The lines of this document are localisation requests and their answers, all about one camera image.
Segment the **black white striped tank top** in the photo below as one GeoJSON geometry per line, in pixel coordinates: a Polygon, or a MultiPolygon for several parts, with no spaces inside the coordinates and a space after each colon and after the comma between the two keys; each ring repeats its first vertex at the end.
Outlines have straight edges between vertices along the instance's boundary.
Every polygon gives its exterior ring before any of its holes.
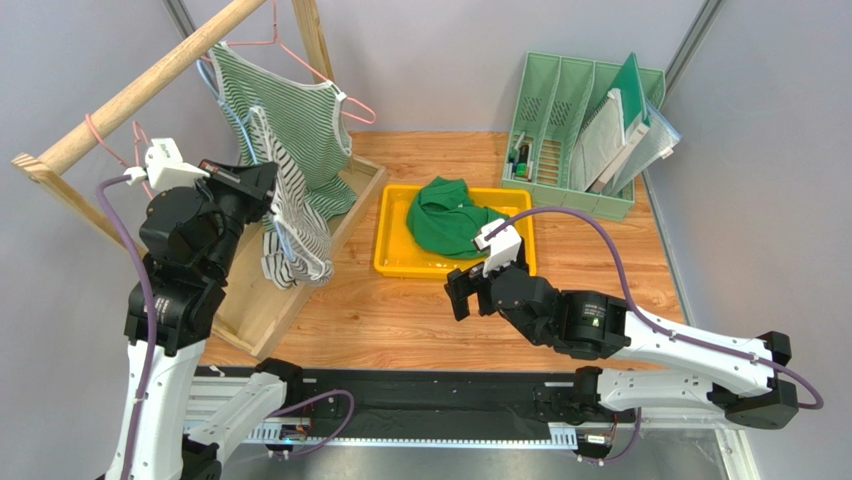
{"type": "Polygon", "coordinates": [[[324,286],[334,274],[327,221],[307,200],[307,184],[296,160],[277,138],[265,110],[254,106],[247,129],[259,159],[276,165],[269,229],[263,236],[261,267],[266,279],[285,290],[324,286]]]}

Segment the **blue wire hanger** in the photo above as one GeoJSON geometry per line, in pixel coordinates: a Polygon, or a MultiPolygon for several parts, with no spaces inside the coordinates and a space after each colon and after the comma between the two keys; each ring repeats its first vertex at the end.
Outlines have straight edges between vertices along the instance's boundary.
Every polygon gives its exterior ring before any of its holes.
{"type": "MultiPolygon", "coordinates": [[[[197,59],[195,61],[196,70],[199,76],[201,77],[202,81],[206,85],[211,95],[214,97],[218,106],[226,113],[228,118],[231,118],[235,122],[235,125],[238,127],[240,135],[242,136],[244,143],[248,148],[252,165],[259,165],[260,160],[254,149],[252,140],[250,138],[244,120],[236,114],[236,112],[228,105],[228,103],[219,93],[218,88],[213,84],[212,73],[205,66],[205,63],[206,61],[203,58],[197,59]]],[[[295,254],[292,249],[289,236],[281,230],[281,227],[277,223],[275,223],[274,221],[271,221],[271,223],[274,225],[274,230],[278,235],[279,246],[282,248],[285,257],[288,260],[294,260],[295,254]]]]}

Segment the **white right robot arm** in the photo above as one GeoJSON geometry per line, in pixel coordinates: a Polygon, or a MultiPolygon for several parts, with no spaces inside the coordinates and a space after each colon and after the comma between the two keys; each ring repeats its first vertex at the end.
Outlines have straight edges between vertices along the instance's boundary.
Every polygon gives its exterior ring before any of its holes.
{"type": "Polygon", "coordinates": [[[693,408],[723,414],[736,425],[785,427],[798,413],[793,383],[771,362],[790,358],[789,339],[769,332],[743,339],[668,321],[620,298],[595,291],[559,290],[516,262],[492,271],[482,264],[455,269],[445,291],[453,314],[497,314],[527,341],[573,359],[634,359],[659,365],[632,372],[588,365],[574,374],[567,400],[581,418],[634,413],[640,408],[693,408]]]}

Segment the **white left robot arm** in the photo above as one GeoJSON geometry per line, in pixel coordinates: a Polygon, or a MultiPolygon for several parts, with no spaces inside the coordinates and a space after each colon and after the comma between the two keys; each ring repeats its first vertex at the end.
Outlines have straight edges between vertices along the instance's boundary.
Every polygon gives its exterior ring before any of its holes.
{"type": "Polygon", "coordinates": [[[200,358],[245,228],[271,205],[271,163],[205,160],[149,202],[137,238],[119,234],[139,281],[128,298],[128,391],[110,479],[217,479],[263,420],[295,410],[302,369],[268,358],[202,424],[185,418],[200,358]]]}

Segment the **green white striped tank top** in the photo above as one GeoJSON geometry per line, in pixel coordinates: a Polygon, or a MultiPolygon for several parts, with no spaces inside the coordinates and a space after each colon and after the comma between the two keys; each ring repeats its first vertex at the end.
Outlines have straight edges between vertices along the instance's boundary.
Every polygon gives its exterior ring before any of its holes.
{"type": "MultiPolygon", "coordinates": [[[[333,82],[305,84],[282,77],[244,59],[224,42],[209,51],[209,58],[219,93],[246,128],[252,107],[265,110],[273,132],[305,176],[309,204],[326,220],[347,214],[358,194],[339,176],[352,155],[352,139],[342,119],[345,92],[333,82]]],[[[239,161],[251,165],[238,127],[222,113],[237,137],[239,161]]]]}

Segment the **yellow plastic tray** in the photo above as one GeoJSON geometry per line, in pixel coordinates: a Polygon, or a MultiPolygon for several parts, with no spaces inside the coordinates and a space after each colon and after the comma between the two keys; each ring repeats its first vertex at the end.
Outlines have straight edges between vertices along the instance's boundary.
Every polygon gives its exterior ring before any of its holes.
{"type": "MultiPolygon", "coordinates": [[[[444,281],[446,275],[459,268],[466,270],[480,260],[450,259],[422,249],[407,227],[407,216],[420,185],[390,184],[384,188],[374,247],[373,267],[391,278],[416,278],[444,281]]],[[[514,216],[532,207],[525,190],[471,187],[469,196],[479,207],[489,207],[504,215],[514,216]]]]}

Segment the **wooden clothes rack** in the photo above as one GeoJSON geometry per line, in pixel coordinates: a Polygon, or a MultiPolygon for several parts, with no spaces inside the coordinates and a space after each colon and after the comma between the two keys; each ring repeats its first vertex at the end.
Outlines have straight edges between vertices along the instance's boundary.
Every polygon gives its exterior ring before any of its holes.
{"type": "MultiPolygon", "coordinates": [[[[188,69],[191,61],[223,39],[262,4],[262,0],[231,2],[97,109],[90,124],[79,124],[38,156],[19,154],[13,165],[93,229],[120,244],[122,240],[106,215],[69,185],[63,174],[95,148],[98,137],[111,134],[129,120],[188,69]]],[[[354,155],[341,176],[358,198],[346,215],[330,222],[333,256],[340,253],[370,206],[381,197],[389,173],[385,167],[354,155]]],[[[262,238],[261,227],[246,229],[231,270],[227,297],[212,325],[216,336],[258,359],[273,353],[314,292],[313,287],[305,285],[279,290],[264,280],[259,266],[262,238]]]]}

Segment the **white pen in organizer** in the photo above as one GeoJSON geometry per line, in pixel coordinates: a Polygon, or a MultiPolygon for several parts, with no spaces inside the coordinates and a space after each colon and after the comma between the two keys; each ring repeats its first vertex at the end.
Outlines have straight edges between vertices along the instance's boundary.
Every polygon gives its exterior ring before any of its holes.
{"type": "Polygon", "coordinates": [[[514,141],[513,146],[509,149],[507,163],[510,165],[509,177],[514,178],[517,174],[518,167],[523,159],[522,148],[526,138],[526,132],[521,131],[518,138],[514,141]]]}

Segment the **white mesh document pouch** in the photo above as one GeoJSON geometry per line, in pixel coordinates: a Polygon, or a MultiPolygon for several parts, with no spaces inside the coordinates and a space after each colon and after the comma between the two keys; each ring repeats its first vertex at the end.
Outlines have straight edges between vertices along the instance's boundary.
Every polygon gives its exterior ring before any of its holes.
{"type": "Polygon", "coordinates": [[[588,190],[625,146],[621,90],[610,89],[582,128],[572,152],[569,188],[588,190]]]}

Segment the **green plastic file organizer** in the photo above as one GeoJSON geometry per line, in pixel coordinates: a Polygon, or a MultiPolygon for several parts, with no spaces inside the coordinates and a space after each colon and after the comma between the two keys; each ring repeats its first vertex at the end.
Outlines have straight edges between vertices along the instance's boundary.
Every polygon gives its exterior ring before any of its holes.
{"type": "Polygon", "coordinates": [[[528,52],[500,186],[530,193],[536,206],[567,206],[622,221],[636,200],[634,182],[614,196],[569,188],[572,150],[586,118],[603,99],[620,63],[528,52]],[[528,177],[510,178],[507,157],[521,131],[530,145],[528,177]]]}

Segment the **clear mesh zip pouch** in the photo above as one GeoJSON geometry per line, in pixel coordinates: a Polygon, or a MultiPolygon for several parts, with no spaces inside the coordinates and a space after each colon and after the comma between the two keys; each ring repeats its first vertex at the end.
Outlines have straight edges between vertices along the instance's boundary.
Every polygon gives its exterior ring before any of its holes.
{"type": "Polygon", "coordinates": [[[646,108],[649,114],[650,129],[634,148],[624,165],[605,185],[602,190],[604,195],[614,196],[620,192],[655,161],[670,156],[674,147],[682,139],[682,135],[649,99],[646,100],[646,108]]]}

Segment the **green cover book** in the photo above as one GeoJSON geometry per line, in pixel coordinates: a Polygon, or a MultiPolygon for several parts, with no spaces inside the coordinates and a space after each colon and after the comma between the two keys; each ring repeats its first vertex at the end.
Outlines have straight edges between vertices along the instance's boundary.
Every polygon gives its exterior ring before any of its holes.
{"type": "MultiPolygon", "coordinates": [[[[626,143],[621,152],[616,155],[594,184],[586,190],[595,193],[602,192],[605,185],[624,165],[634,148],[650,129],[649,114],[646,108],[646,96],[642,84],[638,58],[634,52],[631,52],[622,64],[620,70],[610,83],[606,94],[613,88],[620,89],[622,94],[626,143]]],[[[599,103],[598,107],[602,104],[604,98],[599,103]]]]}

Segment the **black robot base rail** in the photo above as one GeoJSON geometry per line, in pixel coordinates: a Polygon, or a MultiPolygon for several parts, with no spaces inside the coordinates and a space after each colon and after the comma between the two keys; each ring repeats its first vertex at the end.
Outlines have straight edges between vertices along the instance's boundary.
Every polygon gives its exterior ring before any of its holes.
{"type": "Polygon", "coordinates": [[[569,448],[570,427],[635,424],[632,410],[573,403],[575,384],[571,373],[306,368],[289,403],[335,396],[266,420],[249,437],[283,445],[302,424],[309,444],[341,427],[338,444],[569,448]]]}

